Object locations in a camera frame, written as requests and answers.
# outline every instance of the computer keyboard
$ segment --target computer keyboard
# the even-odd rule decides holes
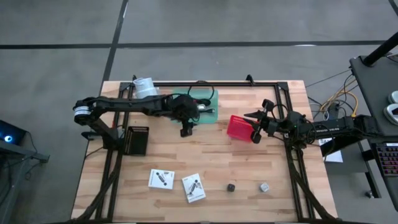
[[[398,177],[398,143],[377,144],[376,149],[384,177]]]

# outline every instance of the wooden table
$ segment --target wooden table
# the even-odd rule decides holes
[[[101,95],[117,97],[119,83],[105,82]],[[311,119],[304,82],[288,83],[293,109]],[[114,222],[297,221],[283,142],[268,138],[264,133],[260,144],[251,144],[230,139],[226,134],[232,114],[242,116],[262,109],[264,98],[275,102],[274,89],[216,89],[219,93],[217,123],[195,126],[193,135],[187,138],[180,137],[181,124],[172,123],[167,118],[130,113],[130,126],[150,128],[149,143],[145,157],[123,157]],[[164,87],[161,91],[168,94],[172,88]],[[106,113],[101,119],[110,126],[113,113]],[[101,146],[102,141],[92,141],[87,153]],[[100,150],[86,159],[72,218],[78,217],[98,193],[105,157],[106,150]],[[307,147],[304,150],[304,161],[312,192],[327,211],[336,217],[320,148]],[[175,171],[174,189],[148,188],[151,169]],[[200,174],[206,198],[189,204],[181,179],[196,173]],[[259,190],[259,185],[263,182],[267,182],[270,187],[266,193]],[[228,184],[236,186],[233,193],[226,191]],[[109,194],[110,190],[104,209],[108,207]],[[302,208],[306,211],[302,192],[300,197]]]

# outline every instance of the transparent green tray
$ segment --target transparent green tray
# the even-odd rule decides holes
[[[196,90],[194,88],[191,89],[189,95],[196,99],[208,99],[211,96],[211,92],[213,90]],[[173,90],[173,93],[188,93],[188,88],[176,88]],[[208,109],[214,109],[215,113],[200,113],[199,121],[195,122],[197,124],[214,124],[218,119],[218,91],[214,90],[214,95],[211,98],[211,104],[208,106]]]

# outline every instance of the white cup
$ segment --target white cup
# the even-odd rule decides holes
[[[136,86],[136,98],[142,99],[146,96],[157,95],[152,78],[138,78],[132,82]]]

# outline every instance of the red plastic basket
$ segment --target red plastic basket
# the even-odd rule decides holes
[[[253,131],[253,127],[249,123],[245,122],[243,118],[231,115],[226,131],[227,135],[231,138],[251,142],[250,135]]]

